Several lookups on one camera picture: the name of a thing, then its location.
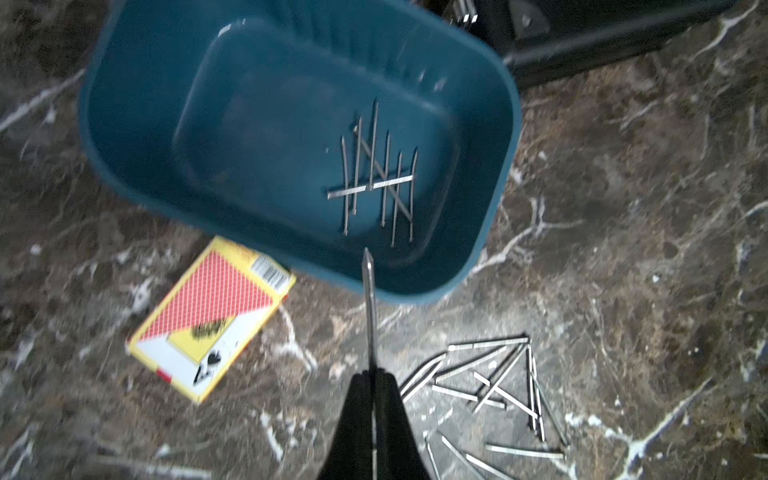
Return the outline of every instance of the red and white diamond pattern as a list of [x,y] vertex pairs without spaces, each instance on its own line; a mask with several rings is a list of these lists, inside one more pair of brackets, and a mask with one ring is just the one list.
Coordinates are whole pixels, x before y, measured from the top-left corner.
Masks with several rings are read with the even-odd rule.
[[272,305],[272,297],[211,252],[139,340]]

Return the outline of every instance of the marble floor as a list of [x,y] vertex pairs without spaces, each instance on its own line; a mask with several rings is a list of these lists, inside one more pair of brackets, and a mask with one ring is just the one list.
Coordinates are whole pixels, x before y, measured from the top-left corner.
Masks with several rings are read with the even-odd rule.
[[[210,236],[88,166],[76,100],[108,11],[0,2],[0,478],[314,478],[366,365],[360,295],[299,273],[201,406],[124,352]],[[741,2],[523,94],[480,262],[435,304],[382,305],[379,356],[404,379],[447,343],[527,333],[572,446],[486,452],[540,443],[524,414],[427,389],[406,405],[417,439],[439,428],[519,480],[768,478],[766,14]],[[505,387],[525,397],[522,375]],[[470,478],[434,451],[443,478]]]

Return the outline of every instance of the nail strip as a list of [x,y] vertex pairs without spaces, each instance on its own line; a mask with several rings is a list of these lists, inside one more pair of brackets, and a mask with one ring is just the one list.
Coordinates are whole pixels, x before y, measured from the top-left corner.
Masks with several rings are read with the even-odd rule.
[[491,443],[486,443],[485,448],[490,452],[508,453],[510,455],[520,455],[523,457],[565,460],[565,454],[563,452],[540,452],[538,450],[516,449],[514,447],[504,447],[502,445],[493,445]]
[[[480,382],[482,382],[482,383],[483,383],[485,386],[491,386],[491,382],[490,382],[490,380],[486,379],[484,376],[480,375],[480,374],[479,374],[479,373],[477,373],[477,372],[473,372],[473,375],[474,375],[474,377],[475,377],[477,380],[480,380]],[[515,397],[513,397],[513,396],[509,395],[509,394],[508,394],[508,393],[507,393],[505,390],[502,390],[502,388],[501,388],[501,387],[497,386],[497,387],[496,387],[496,392],[497,392],[499,395],[501,395],[501,396],[503,396],[504,398],[506,398],[507,400],[509,400],[510,402],[512,402],[512,404],[513,404],[514,406],[518,407],[518,408],[519,408],[520,410],[522,410],[523,412],[525,412],[525,413],[528,413],[528,414],[529,414],[531,417],[533,417],[533,418],[535,418],[535,419],[537,419],[537,418],[538,418],[538,414],[537,414],[536,412],[534,412],[533,410],[531,410],[530,408],[528,408],[527,406],[525,406],[525,404],[524,404],[523,402],[521,402],[520,400],[517,400]]]
[[520,343],[530,343],[531,339],[527,336],[516,336],[510,339],[499,340],[486,340],[484,342],[470,342],[470,343],[453,343],[448,345],[448,351],[454,352],[456,350],[469,350],[469,349],[484,349],[492,346],[503,345],[518,345]]
[[[528,405],[531,407],[531,410],[536,410],[534,395],[533,395],[533,353],[531,351],[531,344],[529,343],[525,347],[525,353],[528,357]],[[531,428],[533,429],[533,433],[536,433],[538,431],[538,426],[536,425],[536,420],[531,417],[531,421],[529,422]]]
[[486,472],[490,472],[490,473],[492,473],[493,475],[495,475],[495,476],[497,476],[499,478],[503,478],[504,480],[515,480],[514,478],[512,478],[509,475],[505,474],[501,470],[499,470],[497,468],[494,468],[494,467],[491,467],[489,464],[483,462],[480,458],[473,457],[472,455],[470,455],[468,453],[465,453],[464,455],[466,455],[467,460],[469,460],[470,462],[474,463],[478,467],[482,468]]
[[[531,360],[533,360],[533,380],[538,379],[538,373],[536,372],[536,357],[531,356]],[[541,416],[541,395],[539,394],[538,388],[536,388],[536,385],[534,385],[534,391],[536,394],[536,412],[538,413],[538,433],[541,438],[541,441],[546,443],[547,440],[544,436],[544,417]]]
[[430,367],[435,365],[437,362],[444,360],[446,356],[448,356],[448,352],[443,352],[427,360],[424,365],[419,367],[419,369],[409,377],[408,381],[402,384],[400,387],[400,395],[407,392],[409,388],[411,388],[416,382],[419,381],[420,378],[422,378],[422,375],[424,375],[424,373],[429,370]]
[[435,377],[435,381],[436,382],[441,382],[441,381],[443,381],[445,379],[451,378],[454,375],[457,375],[457,374],[459,374],[461,372],[469,370],[473,366],[479,365],[479,364],[483,363],[485,360],[490,360],[493,357],[503,353],[506,349],[507,349],[507,346],[500,346],[496,350],[492,350],[491,352],[488,352],[488,353],[486,353],[483,356],[479,356],[476,359],[470,360],[469,362],[467,362],[467,363],[465,363],[463,365],[455,366],[452,369],[449,369],[449,370],[446,370],[444,372],[441,372],[441,373],[439,373]]
[[491,396],[491,394],[496,390],[496,387],[498,387],[498,384],[502,382],[502,380],[509,374],[510,370],[512,370],[512,367],[515,366],[515,364],[518,362],[522,354],[525,352],[525,349],[520,349],[518,354],[512,359],[512,361],[507,365],[507,367],[504,369],[502,374],[498,376],[495,382],[493,382],[493,385],[490,389],[488,389],[488,392],[485,394],[485,396],[480,400],[480,403],[475,407],[474,410],[472,410],[472,413],[477,413],[481,408],[483,403],[485,403],[485,400],[488,400],[488,397]]
[[[471,393],[462,392],[460,390],[454,390],[454,389],[447,389],[444,386],[440,385],[433,385],[432,390],[436,391],[437,393],[445,393],[446,395],[454,396],[460,399],[469,400],[470,402],[477,402],[478,396],[472,395]],[[499,409],[507,409],[507,404],[504,402],[497,402],[496,400],[485,400],[485,404],[488,406],[496,407]]]
[[435,456],[432,454],[432,447],[429,446],[429,442],[427,442],[426,440],[424,441],[424,443],[427,444],[427,453],[429,454],[429,463],[432,464],[432,470],[435,471],[435,478],[437,480],[442,480],[440,478],[440,471],[438,471],[437,469],[437,463],[435,463]]
[[549,415],[549,418],[552,419],[552,425],[554,425],[554,430],[558,433],[558,436],[560,437],[560,441],[563,442],[563,445],[565,445],[565,448],[571,446],[571,443],[568,441],[568,437],[565,436],[564,430],[560,426],[560,422],[558,421],[558,417],[554,416],[552,413],[552,407],[549,405],[549,401],[547,400],[547,396],[544,394],[544,390],[541,388],[541,385],[539,384],[538,380],[533,381],[534,385],[536,385],[536,388],[538,389],[539,395],[541,395],[541,403],[544,404],[544,409],[547,411],[547,415]]
[[429,370],[429,373],[427,373],[423,379],[419,381],[419,383],[416,383],[416,385],[406,393],[406,396],[402,397],[402,402],[408,402],[415,394],[418,392],[424,385],[426,385],[429,380],[432,379],[433,376],[435,376],[435,372],[437,372],[440,367],[442,366],[442,360],[437,362],[435,366],[432,367],[431,370]]
[[459,450],[456,449],[455,446],[451,442],[448,441],[448,439],[445,437],[445,435],[440,435],[440,438],[442,439],[442,442],[445,444],[446,447],[448,447],[448,450],[451,451],[453,455],[455,455],[456,458],[466,467],[469,468],[469,470],[472,472],[472,474],[477,477],[479,480],[485,480],[482,475],[480,475],[480,472],[478,472],[478,469],[472,466],[471,463],[467,462],[467,459],[464,458],[464,455],[461,454]]

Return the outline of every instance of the yellow box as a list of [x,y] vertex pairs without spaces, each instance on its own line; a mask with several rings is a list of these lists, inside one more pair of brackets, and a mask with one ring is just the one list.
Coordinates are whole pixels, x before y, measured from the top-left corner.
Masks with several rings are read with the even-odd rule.
[[202,402],[283,302],[296,277],[215,237],[128,342],[131,354]]

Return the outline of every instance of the black plastic case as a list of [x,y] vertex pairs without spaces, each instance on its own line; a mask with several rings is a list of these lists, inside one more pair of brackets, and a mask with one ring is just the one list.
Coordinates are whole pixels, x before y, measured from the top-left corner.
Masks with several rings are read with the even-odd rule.
[[736,0],[475,0],[471,33],[504,59],[520,88],[661,48]]

